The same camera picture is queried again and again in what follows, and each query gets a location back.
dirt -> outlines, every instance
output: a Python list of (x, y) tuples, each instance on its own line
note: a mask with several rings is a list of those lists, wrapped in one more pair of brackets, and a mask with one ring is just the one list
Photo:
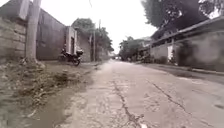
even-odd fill
[(0, 128), (29, 127), (32, 118), (49, 98), (69, 86), (82, 90), (78, 83), (94, 65), (74, 67), (65, 63), (25, 61), (0, 66)]

cracked pavement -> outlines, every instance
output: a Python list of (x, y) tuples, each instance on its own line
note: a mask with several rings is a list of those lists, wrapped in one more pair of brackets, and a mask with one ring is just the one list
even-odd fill
[(223, 128), (224, 85), (109, 61), (74, 94), (61, 128)]

sidewalk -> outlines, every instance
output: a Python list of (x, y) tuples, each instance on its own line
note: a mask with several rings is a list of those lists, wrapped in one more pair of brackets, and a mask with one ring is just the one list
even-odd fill
[(179, 67), (179, 66), (173, 66), (173, 65), (162, 65), (162, 64), (151, 64), (151, 65), (164, 67), (164, 68), (172, 68), (172, 69), (177, 69), (177, 70), (203, 73), (203, 74), (213, 74), (213, 75), (224, 76), (224, 72), (216, 72), (216, 71), (203, 70), (203, 69), (194, 69), (194, 68), (189, 68), (189, 67)]

overcast sky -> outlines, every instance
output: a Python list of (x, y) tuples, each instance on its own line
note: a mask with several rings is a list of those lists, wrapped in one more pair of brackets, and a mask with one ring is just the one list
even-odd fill
[[(9, 0), (0, 0), (0, 6)], [(119, 43), (126, 36), (150, 36), (155, 28), (146, 25), (141, 0), (42, 0), (41, 7), (65, 25), (77, 18), (91, 18), (106, 27), (116, 53)]]

utility pole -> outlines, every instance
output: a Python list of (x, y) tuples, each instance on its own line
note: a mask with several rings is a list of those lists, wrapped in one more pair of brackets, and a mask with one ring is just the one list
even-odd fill
[(100, 28), (101, 28), (101, 19), (99, 20), (99, 30), (100, 30)]
[(96, 31), (93, 30), (93, 61), (96, 62)]
[(40, 14), (41, 0), (34, 0), (31, 15), (28, 19), (25, 57), (28, 61), (36, 61), (36, 38)]

